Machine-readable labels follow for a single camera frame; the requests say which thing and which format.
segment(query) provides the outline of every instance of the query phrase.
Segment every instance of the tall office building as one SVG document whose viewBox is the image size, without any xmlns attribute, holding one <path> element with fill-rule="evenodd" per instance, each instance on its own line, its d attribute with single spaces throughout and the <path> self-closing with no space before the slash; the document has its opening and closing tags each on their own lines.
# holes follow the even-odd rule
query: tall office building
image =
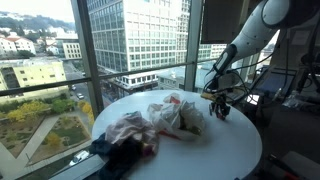
<svg viewBox="0 0 320 180">
<path fill-rule="evenodd" d="M 95 54 L 110 72 L 185 62 L 190 0 L 88 0 Z M 199 60 L 211 57 L 201 45 Z M 153 81 L 154 74 L 119 78 L 132 87 Z"/>
</svg>

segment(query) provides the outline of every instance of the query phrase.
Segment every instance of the crumpled cloth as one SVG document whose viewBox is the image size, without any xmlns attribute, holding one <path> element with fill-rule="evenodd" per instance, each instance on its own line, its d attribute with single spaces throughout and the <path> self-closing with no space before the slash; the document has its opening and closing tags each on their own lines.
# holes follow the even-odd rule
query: crumpled cloth
<svg viewBox="0 0 320 180">
<path fill-rule="evenodd" d="M 140 111 L 126 113 L 106 128 L 105 140 L 119 146 L 129 137 L 150 144 L 158 151 L 158 135 L 151 122 L 141 116 Z"/>
</svg>

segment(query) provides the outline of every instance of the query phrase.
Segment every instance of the fabric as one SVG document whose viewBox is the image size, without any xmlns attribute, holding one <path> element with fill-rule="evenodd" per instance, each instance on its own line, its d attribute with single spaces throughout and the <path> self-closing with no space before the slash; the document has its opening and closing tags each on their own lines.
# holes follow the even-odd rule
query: fabric
<svg viewBox="0 0 320 180">
<path fill-rule="evenodd" d="M 142 143 L 129 137 L 121 146 L 105 141 L 105 133 L 92 142 L 89 152 L 108 156 L 108 162 L 98 171 L 100 179 L 120 180 L 121 177 L 139 161 Z"/>
<path fill-rule="evenodd" d="M 158 136 L 151 122 L 145 120 L 140 111 L 127 113 L 106 128 L 105 140 L 121 145 L 129 137 L 153 146 L 154 154 L 158 151 Z"/>
</svg>

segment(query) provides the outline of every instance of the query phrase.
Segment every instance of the car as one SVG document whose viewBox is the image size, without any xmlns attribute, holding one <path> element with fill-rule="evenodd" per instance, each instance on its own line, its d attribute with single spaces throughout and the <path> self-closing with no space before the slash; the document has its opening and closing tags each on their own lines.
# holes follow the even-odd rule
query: car
<svg viewBox="0 0 320 180">
<path fill-rule="evenodd" d="M 72 89 L 73 91 L 75 91 L 75 90 L 77 89 L 77 87 L 76 87 L 75 85 L 71 85 L 71 89 Z"/>
<path fill-rule="evenodd" d="M 84 96 L 83 96 L 81 93 L 77 93 L 77 97 L 78 97 L 79 99 L 84 99 Z"/>
<path fill-rule="evenodd" d="M 86 159 L 89 156 L 89 152 L 82 150 L 80 152 L 78 152 L 76 155 L 74 155 L 73 159 L 70 161 L 69 165 L 73 166 L 77 163 L 79 163 L 80 161 L 83 161 L 84 159 Z"/>
</svg>

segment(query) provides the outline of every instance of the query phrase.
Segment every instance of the table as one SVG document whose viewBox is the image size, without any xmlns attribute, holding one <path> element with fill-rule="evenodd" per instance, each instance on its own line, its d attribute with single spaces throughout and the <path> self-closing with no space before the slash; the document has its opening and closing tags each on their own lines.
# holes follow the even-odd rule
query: table
<svg viewBox="0 0 320 180">
<path fill-rule="evenodd" d="M 195 102 L 206 122 L 203 135 L 196 141 L 186 142 L 159 136 L 159 151 L 150 160 L 141 160 L 128 172 L 129 179 L 146 180 L 233 180 L 250 174 L 258 164 L 262 143 L 260 135 L 240 111 L 231 108 L 225 121 L 209 114 L 209 100 L 200 94 L 158 90 L 136 93 L 114 102 L 97 117 L 92 139 L 97 139 L 106 127 L 123 114 L 141 111 L 148 120 L 147 107 L 163 103 L 163 99 L 176 92 L 181 99 Z"/>
</svg>

